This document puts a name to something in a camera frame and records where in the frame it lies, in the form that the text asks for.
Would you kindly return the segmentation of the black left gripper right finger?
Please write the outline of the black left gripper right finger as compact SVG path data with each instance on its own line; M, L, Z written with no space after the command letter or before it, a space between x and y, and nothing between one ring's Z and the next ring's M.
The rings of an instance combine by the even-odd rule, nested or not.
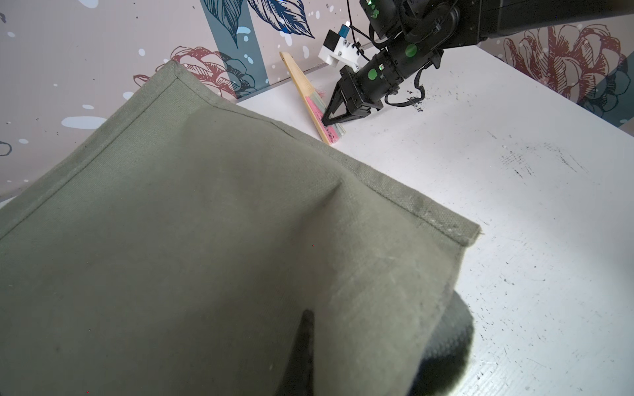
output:
M472 313L453 293L419 363L409 395L447 395L464 375L474 337Z

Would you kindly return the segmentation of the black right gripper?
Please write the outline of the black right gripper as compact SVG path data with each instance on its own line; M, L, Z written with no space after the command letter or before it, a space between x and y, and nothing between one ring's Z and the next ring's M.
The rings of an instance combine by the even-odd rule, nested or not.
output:
M373 56L358 72L343 71L335 85L329 104L322 115L324 126L360 120L380 110L385 104L409 107L425 99L420 83L422 71L436 65L436 51L416 44L388 46ZM389 96L398 93L401 84L414 76L419 96L405 102L392 102Z

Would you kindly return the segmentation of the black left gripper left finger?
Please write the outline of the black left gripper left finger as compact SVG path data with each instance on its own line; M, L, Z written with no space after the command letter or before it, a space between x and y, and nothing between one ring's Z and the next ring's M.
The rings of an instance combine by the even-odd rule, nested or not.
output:
M277 396L314 395L315 315L311 310L302 313Z

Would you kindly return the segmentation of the pink wooden folding fan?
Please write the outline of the pink wooden folding fan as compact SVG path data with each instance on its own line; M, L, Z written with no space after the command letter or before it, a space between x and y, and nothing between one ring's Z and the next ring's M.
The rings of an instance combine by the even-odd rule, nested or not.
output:
M279 55L309 112L310 118L321 140L327 145L333 145L339 142L345 134L343 127L340 124L324 124L322 118L325 114L326 105L323 98L289 53L280 52Z

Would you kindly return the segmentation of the green canvas tote bag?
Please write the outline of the green canvas tote bag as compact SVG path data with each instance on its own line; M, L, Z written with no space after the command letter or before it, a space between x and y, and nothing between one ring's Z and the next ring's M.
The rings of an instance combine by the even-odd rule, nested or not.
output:
M1 211L4 395L409 395L480 226L170 62Z

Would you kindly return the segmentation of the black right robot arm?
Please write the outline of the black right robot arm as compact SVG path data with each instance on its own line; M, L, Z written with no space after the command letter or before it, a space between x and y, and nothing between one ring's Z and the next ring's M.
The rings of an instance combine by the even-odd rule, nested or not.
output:
M379 51L361 69L341 69L322 116L329 126L370 115L409 77L439 67L446 49L531 28L631 14L631 1L362 1Z

